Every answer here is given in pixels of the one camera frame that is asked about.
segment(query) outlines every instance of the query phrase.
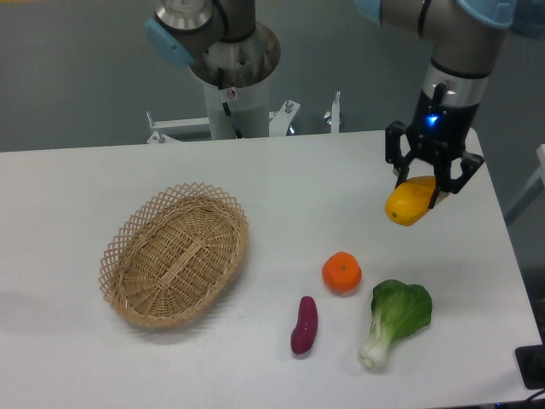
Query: wicker basket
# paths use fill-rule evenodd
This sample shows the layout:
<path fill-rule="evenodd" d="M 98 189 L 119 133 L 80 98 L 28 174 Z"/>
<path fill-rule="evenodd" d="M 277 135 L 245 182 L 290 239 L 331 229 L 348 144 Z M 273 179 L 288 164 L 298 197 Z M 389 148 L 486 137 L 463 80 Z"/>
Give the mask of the wicker basket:
<path fill-rule="evenodd" d="M 126 320 L 171 327 L 209 306 L 248 244 L 240 204 L 219 188 L 184 184 L 144 204 L 101 260 L 100 290 Z"/>

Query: blue led light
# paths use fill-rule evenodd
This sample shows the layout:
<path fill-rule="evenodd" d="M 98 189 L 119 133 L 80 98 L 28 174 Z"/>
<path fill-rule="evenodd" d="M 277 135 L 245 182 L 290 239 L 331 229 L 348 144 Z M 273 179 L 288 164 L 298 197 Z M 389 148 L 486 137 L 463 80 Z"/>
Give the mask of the blue led light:
<path fill-rule="evenodd" d="M 437 123 L 437 120 L 439 119 L 439 115 L 430 115 L 426 118 L 427 124 L 431 127 L 434 126 Z"/>

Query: yellow fruit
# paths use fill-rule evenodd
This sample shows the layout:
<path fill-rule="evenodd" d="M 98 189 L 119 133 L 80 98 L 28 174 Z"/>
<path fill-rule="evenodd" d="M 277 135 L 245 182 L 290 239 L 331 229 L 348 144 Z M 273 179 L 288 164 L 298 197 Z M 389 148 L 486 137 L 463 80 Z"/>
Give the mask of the yellow fruit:
<path fill-rule="evenodd" d="M 435 176 L 413 177 L 392 192 L 386 202 L 386 214 L 394 223 L 411 226 L 429 212 L 434 190 Z"/>

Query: purple sweet potato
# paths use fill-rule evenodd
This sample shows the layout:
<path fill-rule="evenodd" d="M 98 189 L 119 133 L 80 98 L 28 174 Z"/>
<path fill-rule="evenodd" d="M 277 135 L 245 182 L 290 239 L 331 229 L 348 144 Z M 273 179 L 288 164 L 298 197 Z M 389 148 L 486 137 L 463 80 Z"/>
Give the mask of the purple sweet potato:
<path fill-rule="evenodd" d="M 291 332 L 291 350 L 294 354 L 305 354 L 313 347 L 318 332 L 318 310 L 314 299 L 304 296 L 299 304 L 299 318 Z"/>

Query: light blue joint cap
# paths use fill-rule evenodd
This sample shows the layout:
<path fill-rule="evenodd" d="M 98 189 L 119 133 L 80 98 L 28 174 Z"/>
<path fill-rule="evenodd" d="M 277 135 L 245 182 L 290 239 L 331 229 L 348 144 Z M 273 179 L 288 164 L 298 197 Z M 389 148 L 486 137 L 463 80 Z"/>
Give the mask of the light blue joint cap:
<path fill-rule="evenodd" d="M 150 43 L 170 64 L 188 66 L 193 62 L 193 57 L 191 57 L 184 46 L 154 19 L 147 19 L 144 26 L 146 27 L 146 34 Z"/>
<path fill-rule="evenodd" d="M 513 23 L 517 0 L 457 0 L 460 7 L 481 23 L 506 29 Z"/>
<path fill-rule="evenodd" d="M 381 0 L 354 0 L 358 13 L 381 24 Z"/>

